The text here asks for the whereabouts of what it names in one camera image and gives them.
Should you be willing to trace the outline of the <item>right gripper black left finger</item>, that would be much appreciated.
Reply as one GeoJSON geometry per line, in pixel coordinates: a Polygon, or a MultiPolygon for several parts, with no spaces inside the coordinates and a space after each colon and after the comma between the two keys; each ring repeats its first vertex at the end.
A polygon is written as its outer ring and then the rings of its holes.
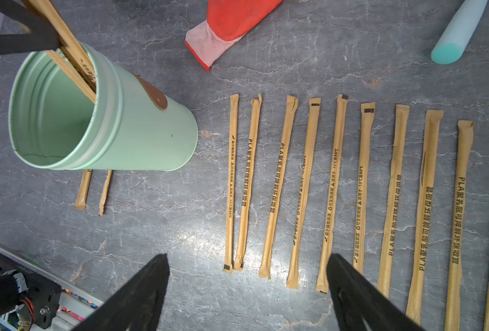
{"type": "Polygon", "coordinates": [[[156,255],[75,330],[156,330],[165,302],[170,266],[156,255]]]}

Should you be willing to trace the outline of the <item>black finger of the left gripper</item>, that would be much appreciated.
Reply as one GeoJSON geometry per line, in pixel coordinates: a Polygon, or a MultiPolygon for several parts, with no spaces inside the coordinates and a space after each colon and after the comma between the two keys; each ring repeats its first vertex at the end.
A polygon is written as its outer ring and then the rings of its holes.
{"type": "Polygon", "coordinates": [[[0,55],[57,50],[61,46],[54,26],[17,2],[0,0],[0,13],[29,29],[25,34],[0,34],[0,55]]]}

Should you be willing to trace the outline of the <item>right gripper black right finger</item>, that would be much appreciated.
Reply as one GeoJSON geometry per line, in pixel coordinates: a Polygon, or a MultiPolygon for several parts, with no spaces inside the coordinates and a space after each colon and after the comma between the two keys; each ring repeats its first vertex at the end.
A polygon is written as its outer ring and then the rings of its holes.
{"type": "Polygon", "coordinates": [[[329,292],[340,330],[421,330],[341,255],[327,264],[329,292]]]}

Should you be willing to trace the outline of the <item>thirteenth brown paper straw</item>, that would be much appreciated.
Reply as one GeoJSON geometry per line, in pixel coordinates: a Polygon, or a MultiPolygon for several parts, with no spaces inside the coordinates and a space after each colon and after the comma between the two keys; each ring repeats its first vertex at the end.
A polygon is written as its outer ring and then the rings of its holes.
{"type": "Polygon", "coordinates": [[[90,187],[91,177],[92,170],[84,170],[80,182],[79,192],[76,198],[76,203],[74,205],[74,208],[77,210],[84,210],[86,208],[87,193],[90,187]]]}

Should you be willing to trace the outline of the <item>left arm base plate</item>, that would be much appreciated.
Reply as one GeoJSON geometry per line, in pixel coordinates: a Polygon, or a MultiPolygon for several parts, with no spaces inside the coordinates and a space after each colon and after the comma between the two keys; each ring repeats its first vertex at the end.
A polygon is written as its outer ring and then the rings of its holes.
{"type": "Polygon", "coordinates": [[[15,314],[25,326],[46,330],[57,315],[61,293],[59,284],[0,253],[0,317],[15,314]]]}

